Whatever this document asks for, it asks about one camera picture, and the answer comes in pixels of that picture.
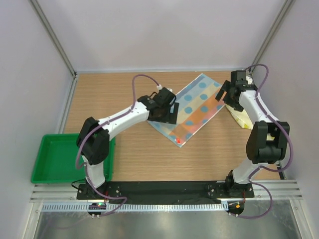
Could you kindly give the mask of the right aluminium frame post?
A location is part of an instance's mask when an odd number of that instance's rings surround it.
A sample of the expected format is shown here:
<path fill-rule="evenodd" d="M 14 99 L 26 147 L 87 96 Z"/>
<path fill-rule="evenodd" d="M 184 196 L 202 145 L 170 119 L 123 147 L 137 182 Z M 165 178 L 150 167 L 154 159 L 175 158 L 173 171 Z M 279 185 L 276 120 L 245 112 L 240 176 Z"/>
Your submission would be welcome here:
<path fill-rule="evenodd" d="M 261 59 L 278 33 L 281 25 L 283 24 L 285 18 L 289 14 L 292 6 L 294 5 L 295 0 L 285 0 L 283 5 L 281 6 L 279 12 L 277 13 L 265 39 L 263 40 L 254 60 L 252 61 L 252 65 L 261 63 Z"/>

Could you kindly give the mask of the aluminium frame post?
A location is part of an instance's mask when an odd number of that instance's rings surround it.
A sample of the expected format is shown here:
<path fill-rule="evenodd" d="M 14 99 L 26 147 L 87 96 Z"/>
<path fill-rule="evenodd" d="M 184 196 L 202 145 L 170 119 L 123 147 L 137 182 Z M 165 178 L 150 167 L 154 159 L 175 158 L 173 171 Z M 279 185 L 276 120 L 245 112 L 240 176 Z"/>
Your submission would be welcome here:
<path fill-rule="evenodd" d="M 294 5 L 295 0 L 285 0 L 283 5 L 281 6 L 279 12 L 277 13 L 265 39 L 263 40 L 254 60 L 252 61 L 252 65 L 261 63 L 261 59 L 278 33 L 281 25 L 283 24 L 285 18 L 289 14 L 292 6 Z"/>
<path fill-rule="evenodd" d="M 39 4 L 39 2 L 37 0 L 29 0 L 28 2 L 32 6 L 37 17 L 39 18 L 41 24 L 43 25 L 45 31 L 47 32 L 47 34 L 48 34 L 50 40 L 52 41 L 55 49 L 57 50 L 58 54 L 62 58 L 68 71 L 70 72 L 72 77 L 75 78 L 77 76 L 77 73 L 76 73 L 74 67 L 72 66 L 72 63 L 70 62 L 65 50 L 63 49 L 57 35 L 55 34 L 54 29 L 52 28 L 48 18 L 46 17 L 41 5 Z"/>

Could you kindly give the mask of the aluminium front rail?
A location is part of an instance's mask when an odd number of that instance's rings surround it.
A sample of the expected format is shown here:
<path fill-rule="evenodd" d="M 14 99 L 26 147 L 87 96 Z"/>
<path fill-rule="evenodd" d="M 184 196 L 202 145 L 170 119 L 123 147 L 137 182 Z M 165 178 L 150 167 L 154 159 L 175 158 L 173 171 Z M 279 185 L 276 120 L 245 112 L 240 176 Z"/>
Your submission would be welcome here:
<path fill-rule="evenodd" d="M 270 191 L 274 200 L 301 200 L 302 194 L 295 180 L 257 180 L 253 185 L 255 199 L 266 200 Z M 77 190 L 69 184 L 36 184 L 31 193 L 30 202 L 69 202 L 74 201 Z"/>

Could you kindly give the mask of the yellow green patterned towel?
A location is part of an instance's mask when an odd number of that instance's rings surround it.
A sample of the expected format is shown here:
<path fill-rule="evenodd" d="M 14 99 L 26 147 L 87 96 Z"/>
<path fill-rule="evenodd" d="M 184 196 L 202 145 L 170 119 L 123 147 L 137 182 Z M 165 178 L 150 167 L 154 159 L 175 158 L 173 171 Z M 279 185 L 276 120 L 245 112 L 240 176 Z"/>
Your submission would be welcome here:
<path fill-rule="evenodd" d="M 226 105 L 226 108 L 229 110 L 231 116 L 235 119 L 235 121 L 238 123 L 238 125 L 241 128 L 245 128 L 245 129 L 249 129 L 249 130 L 253 129 L 253 123 L 250 120 L 250 118 L 245 110 L 243 110 L 242 112 L 236 111 L 234 108 L 232 108 L 229 105 Z"/>

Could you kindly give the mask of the blue polka dot towel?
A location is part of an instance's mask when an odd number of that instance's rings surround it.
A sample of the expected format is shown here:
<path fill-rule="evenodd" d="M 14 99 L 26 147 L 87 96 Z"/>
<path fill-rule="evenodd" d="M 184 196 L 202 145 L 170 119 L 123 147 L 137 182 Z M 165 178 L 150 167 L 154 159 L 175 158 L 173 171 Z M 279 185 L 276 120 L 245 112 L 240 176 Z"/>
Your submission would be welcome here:
<path fill-rule="evenodd" d="M 176 146 L 184 146 L 224 107 L 223 102 L 215 99 L 221 86 L 221 83 L 200 74 L 176 94 L 179 103 L 176 124 L 148 123 Z"/>

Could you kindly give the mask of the left aluminium frame post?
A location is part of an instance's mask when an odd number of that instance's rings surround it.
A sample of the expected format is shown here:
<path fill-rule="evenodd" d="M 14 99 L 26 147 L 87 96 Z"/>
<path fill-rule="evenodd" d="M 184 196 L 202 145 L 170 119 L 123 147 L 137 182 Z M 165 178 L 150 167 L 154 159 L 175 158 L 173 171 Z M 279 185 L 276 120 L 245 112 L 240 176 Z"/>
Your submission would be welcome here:
<path fill-rule="evenodd" d="M 52 41 L 55 49 L 57 50 L 58 54 L 62 58 L 68 71 L 70 72 L 72 77 L 75 78 L 77 76 L 77 73 L 76 73 L 74 67 L 72 66 L 72 63 L 70 62 L 65 50 L 63 49 L 57 35 L 55 34 L 54 29 L 52 28 L 48 18 L 46 17 L 41 5 L 39 4 L 39 2 L 37 0 L 29 0 L 28 2 L 32 6 L 37 17 L 39 18 L 41 24 L 43 25 L 45 31 L 47 32 L 47 34 L 48 34 L 50 40 Z"/>

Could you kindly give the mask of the green plastic tray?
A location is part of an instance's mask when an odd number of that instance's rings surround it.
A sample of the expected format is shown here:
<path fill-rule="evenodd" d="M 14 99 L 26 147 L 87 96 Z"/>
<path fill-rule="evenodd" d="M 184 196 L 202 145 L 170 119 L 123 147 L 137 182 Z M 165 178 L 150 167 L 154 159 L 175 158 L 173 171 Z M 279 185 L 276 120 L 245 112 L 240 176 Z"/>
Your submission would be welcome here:
<path fill-rule="evenodd" d="M 75 168 L 77 133 L 47 134 L 42 138 L 31 183 L 61 184 L 84 179 L 84 169 Z"/>

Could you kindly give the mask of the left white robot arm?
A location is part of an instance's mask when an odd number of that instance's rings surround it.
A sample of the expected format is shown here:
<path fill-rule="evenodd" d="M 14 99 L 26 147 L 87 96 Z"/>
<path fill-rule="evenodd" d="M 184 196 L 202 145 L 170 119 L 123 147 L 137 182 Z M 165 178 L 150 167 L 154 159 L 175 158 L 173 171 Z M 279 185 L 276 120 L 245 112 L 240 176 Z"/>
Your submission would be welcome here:
<path fill-rule="evenodd" d="M 177 96 L 168 88 L 162 88 L 150 96 L 134 98 L 128 108 L 103 119 L 89 117 L 85 120 L 76 145 L 76 168 L 84 167 L 89 183 L 88 193 L 94 199 L 101 199 L 106 192 L 103 185 L 104 160 L 109 155 L 110 141 L 124 130 L 144 121 L 176 124 L 179 103 Z"/>

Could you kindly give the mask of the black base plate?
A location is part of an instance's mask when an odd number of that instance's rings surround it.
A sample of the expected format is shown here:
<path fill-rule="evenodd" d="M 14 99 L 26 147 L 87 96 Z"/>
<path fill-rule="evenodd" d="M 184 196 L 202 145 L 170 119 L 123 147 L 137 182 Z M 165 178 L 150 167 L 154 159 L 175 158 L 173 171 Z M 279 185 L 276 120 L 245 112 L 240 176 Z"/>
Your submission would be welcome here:
<path fill-rule="evenodd" d="M 221 199 L 254 198 L 251 184 L 230 185 L 223 181 L 106 182 L 98 191 L 120 204 L 128 205 L 204 205 Z"/>

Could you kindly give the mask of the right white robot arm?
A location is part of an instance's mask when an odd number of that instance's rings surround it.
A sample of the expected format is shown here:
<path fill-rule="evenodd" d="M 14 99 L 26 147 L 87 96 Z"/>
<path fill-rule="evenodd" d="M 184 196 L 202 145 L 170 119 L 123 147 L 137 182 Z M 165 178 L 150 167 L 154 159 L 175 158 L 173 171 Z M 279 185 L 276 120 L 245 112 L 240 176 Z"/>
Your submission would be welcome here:
<path fill-rule="evenodd" d="M 249 190 L 251 180 L 260 169 L 267 169 L 268 165 L 285 158 L 290 126 L 269 111 L 257 86 L 248 82 L 245 70 L 232 71 L 216 99 L 238 112 L 245 111 L 253 124 L 246 143 L 246 160 L 229 172 L 221 187 L 227 197 L 239 198 Z"/>

